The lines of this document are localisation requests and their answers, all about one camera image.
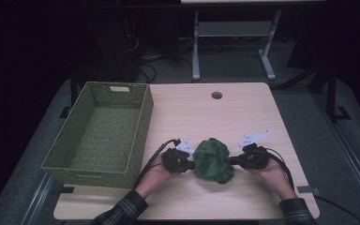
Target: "green cloth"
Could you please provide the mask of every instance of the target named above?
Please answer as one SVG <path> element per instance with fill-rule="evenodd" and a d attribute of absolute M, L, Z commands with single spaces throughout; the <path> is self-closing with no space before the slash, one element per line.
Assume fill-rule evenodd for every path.
<path fill-rule="evenodd" d="M 233 178 L 227 146 L 216 140 L 203 141 L 194 152 L 195 174 L 204 180 L 226 184 Z"/>

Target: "plaid sleeve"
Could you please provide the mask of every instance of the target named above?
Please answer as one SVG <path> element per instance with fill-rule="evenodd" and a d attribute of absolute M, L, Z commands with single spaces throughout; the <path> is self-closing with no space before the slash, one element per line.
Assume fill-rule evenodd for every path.
<path fill-rule="evenodd" d="M 287 225 L 317 224 L 304 199 L 289 199 L 279 203 Z"/>
<path fill-rule="evenodd" d="M 111 210 L 94 218 L 91 225 L 130 225 L 147 207 L 148 204 L 144 198 L 132 189 Z"/>

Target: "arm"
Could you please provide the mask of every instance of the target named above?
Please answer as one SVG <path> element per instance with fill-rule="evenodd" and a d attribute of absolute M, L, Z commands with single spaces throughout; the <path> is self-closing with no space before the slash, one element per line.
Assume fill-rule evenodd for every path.
<path fill-rule="evenodd" d="M 304 199 L 297 198 L 286 173 L 276 161 L 270 158 L 264 169 L 247 171 L 260 177 L 262 182 L 279 196 L 281 199 L 279 206 L 287 225 L 316 224 L 308 211 L 306 202 Z"/>
<path fill-rule="evenodd" d="M 151 169 L 142 178 L 140 184 L 132 189 L 113 209 L 94 218 L 91 224 L 133 224 L 148 207 L 145 199 L 154 190 L 161 188 L 170 178 L 179 174 L 167 171 L 161 162 L 161 156 L 158 156 L 153 161 Z"/>

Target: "hand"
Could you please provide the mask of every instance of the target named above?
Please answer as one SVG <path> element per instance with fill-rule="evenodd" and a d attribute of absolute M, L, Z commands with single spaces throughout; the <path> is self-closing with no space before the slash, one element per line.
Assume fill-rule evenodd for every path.
<path fill-rule="evenodd" d="M 162 155 L 160 154 L 152 162 L 151 169 L 148 170 L 142 181 L 135 190 L 146 199 L 154 190 L 162 187 L 169 179 L 180 174 L 179 172 L 169 172 L 162 165 Z"/>
<path fill-rule="evenodd" d="M 268 164 L 264 169 L 246 171 L 260 177 L 264 184 L 270 190 L 276 192 L 282 201 L 297 198 L 296 193 L 289 184 L 286 173 L 282 170 L 282 167 L 272 158 L 269 159 Z"/>

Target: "woven basket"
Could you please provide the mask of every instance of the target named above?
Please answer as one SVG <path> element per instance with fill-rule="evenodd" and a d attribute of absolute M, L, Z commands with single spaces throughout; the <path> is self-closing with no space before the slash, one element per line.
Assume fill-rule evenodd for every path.
<path fill-rule="evenodd" d="M 153 106 L 148 84 L 87 82 L 41 169 L 66 184 L 133 188 Z"/>

